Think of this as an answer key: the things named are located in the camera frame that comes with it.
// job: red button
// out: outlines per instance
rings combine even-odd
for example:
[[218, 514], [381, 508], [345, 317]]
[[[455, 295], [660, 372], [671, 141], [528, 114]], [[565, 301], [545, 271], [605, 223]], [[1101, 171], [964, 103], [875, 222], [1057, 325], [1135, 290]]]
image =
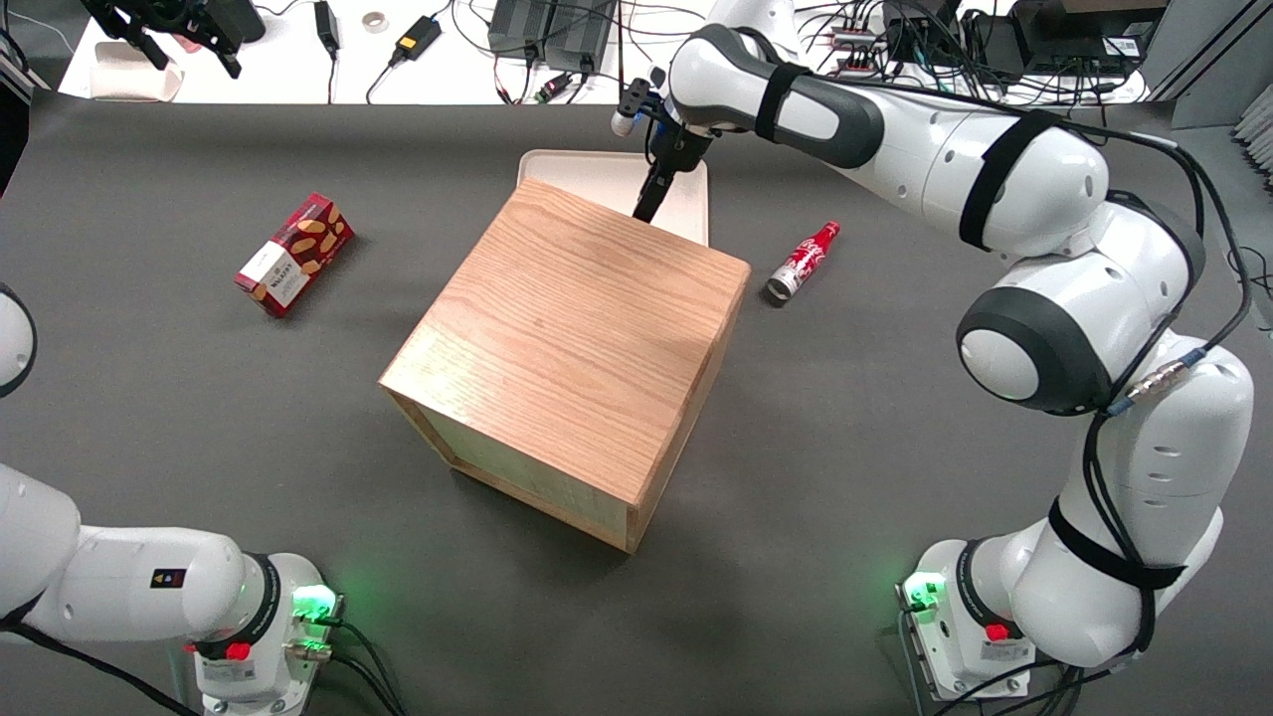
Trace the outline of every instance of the red button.
[[242, 642], [232, 643], [225, 647], [225, 659], [229, 659], [230, 661], [243, 661], [251, 652], [252, 652], [252, 645], [250, 643], [242, 643]]

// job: red aluminum bottle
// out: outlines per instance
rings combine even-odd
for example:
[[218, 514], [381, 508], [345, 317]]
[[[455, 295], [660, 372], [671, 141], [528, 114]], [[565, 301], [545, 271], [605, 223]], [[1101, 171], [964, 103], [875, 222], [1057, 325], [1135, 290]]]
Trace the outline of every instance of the red aluminum bottle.
[[840, 224], [826, 222], [822, 231], [799, 242], [796, 251], [792, 251], [787, 261], [765, 282], [765, 296], [771, 303], [784, 306], [792, 296], [796, 296], [799, 287], [822, 264], [822, 259], [826, 259], [826, 252], [831, 250], [831, 242], [839, 233]]

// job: green light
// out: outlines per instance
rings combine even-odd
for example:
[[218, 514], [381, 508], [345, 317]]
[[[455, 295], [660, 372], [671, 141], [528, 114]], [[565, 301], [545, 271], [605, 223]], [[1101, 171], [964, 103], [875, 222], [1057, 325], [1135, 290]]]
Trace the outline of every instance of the green light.
[[304, 619], [331, 617], [336, 609], [336, 592], [325, 585], [297, 587], [292, 592], [292, 615]]
[[915, 572], [906, 577], [901, 589], [910, 598], [910, 606], [917, 612], [937, 608], [937, 601], [946, 592], [946, 577], [936, 572]]

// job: white tray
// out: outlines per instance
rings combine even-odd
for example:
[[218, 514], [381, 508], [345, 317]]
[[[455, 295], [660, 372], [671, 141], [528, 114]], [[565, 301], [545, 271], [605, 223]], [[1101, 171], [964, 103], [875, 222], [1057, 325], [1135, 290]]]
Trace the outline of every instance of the white tray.
[[[631, 215], [649, 166], [642, 154], [532, 149], [522, 155], [517, 182], [531, 177]], [[708, 167], [676, 175], [653, 224], [708, 245]]]

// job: white table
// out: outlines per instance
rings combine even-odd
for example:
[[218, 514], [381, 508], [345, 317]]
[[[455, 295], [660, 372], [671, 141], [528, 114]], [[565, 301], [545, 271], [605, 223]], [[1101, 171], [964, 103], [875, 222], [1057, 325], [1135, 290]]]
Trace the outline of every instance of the white table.
[[[157, 36], [159, 46], [172, 57], [186, 73], [185, 83], [177, 93], [176, 102], [188, 103], [270, 103], [270, 104], [314, 104], [327, 101], [327, 75], [331, 69], [330, 60], [314, 36], [312, 0], [300, 0], [283, 17], [274, 17], [261, 13], [266, 25], [266, 34], [257, 42], [243, 46], [239, 50], [239, 62], [243, 73], [239, 78], [230, 79], [216, 59], [206, 51], [187, 54], [177, 45], [176, 39], [167, 34]], [[336, 71], [335, 102], [341, 104], [359, 104], [365, 102], [367, 89], [376, 76], [384, 69], [395, 41], [414, 23], [421, 14], [437, 11], [444, 0], [424, 3], [421, 0], [330, 0], [332, 11], [340, 24], [341, 51], [340, 65]], [[279, 10], [286, 6], [285, 0], [256, 0], [258, 5]], [[633, 37], [639, 42], [654, 61], [666, 66], [676, 51], [682, 37], [662, 37], [642, 34], [642, 32], [654, 33], [689, 33], [703, 24], [699, 18], [675, 10], [645, 8], [622, 0], [624, 25], [630, 27], [633, 34], [625, 32], [624, 37], [624, 76], [645, 75], [651, 61], [633, 46]], [[652, 0], [661, 5], [685, 8], [700, 15], [710, 10], [713, 0]], [[825, 4], [821, 0], [798, 0], [797, 8], [817, 6]], [[438, 15], [442, 23], [443, 34], [429, 47], [415, 62], [405, 62], [395, 69], [379, 84], [372, 99], [377, 104], [499, 104], [500, 99], [495, 94], [493, 71], [498, 66], [499, 76], [513, 97], [523, 87], [526, 80], [526, 68], [519, 60], [500, 60], [498, 64], [490, 55], [481, 52], [468, 43], [461, 34], [465, 33], [474, 42], [486, 45], [486, 25], [479, 19], [489, 19], [494, 0], [475, 0], [472, 9], [467, 0], [456, 1], [446, 13]], [[1012, 6], [1012, 0], [1002, 0], [997, 4], [993, 0], [965, 0], [962, 10], [981, 9], [990, 11], [997, 9], [999, 14], [1007, 13]], [[390, 27], [378, 34], [370, 34], [362, 27], [362, 18], [368, 11], [381, 11], [390, 20]], [[798, 11], [797, 25], [806, 19], [819, 14], [834, 11], [834, 8], [817, 8]], [[803, 36], [813, 34], [822, 20], [810, 23]], [[878, 5], [871, 13], [871, 31], [883, 31], [883, 11]], [[617, 25], [611, 27], [610, 45], [602, 62], [602, 73], [607, 76], [593, 76], [587, 87], [574, 99], [579, 104], [612, 104], [619, 96], [619, 87], [615, 79], [619, 75]], [[98, 42], [107, 41], [97, 23], [89, 22], [88, 29], [80, 38], [79, 47], [71, 60], [70, 68], [59, 88], [62, 93], [78, 97], [89, 96], [89, 69], [93, 62], [93, 50]], [[826, 57], [829, 39], [815, 39], [813, 48], [807, 57], [807, 62], [817, 65]], [[822, 71], [834, 68], [834, 56], [826, 62]], [[527, 101], [550, 78], [560, 74], [547, 66], [537, 66], [530, 79]], [[913, 78], [901, 80], [906, 84], [923, 84], [937, 88], [937, 83], [924, 74], [918, 65], [906, 65], [903, 75]], [[1036, 82], [1050, 78], [1035, 76]], [[1053, 80], [1063, 88], [1073, 88], [1074, 78], [1060, 78]], [[947, 89], [967, 93], [967, 87], [962, 83], [945, 80]], [[1105, 96], [1106, 103], [1134, 102], [1146, 93], [1144, 80], [1139, 73], [1132, 80], [1114, 93]], [[1006, 99], [1009, 103], [1020, 104], [1031, 101], [1039, 94], [1036, 89], [1009, 88]], [[1044, 93], [1043, 102], [1049, 94]], [[565, 97], [556, 102], [561, 103]], [[1095, 96], [1087, 93], [1086, 103], [1095, 102]]]

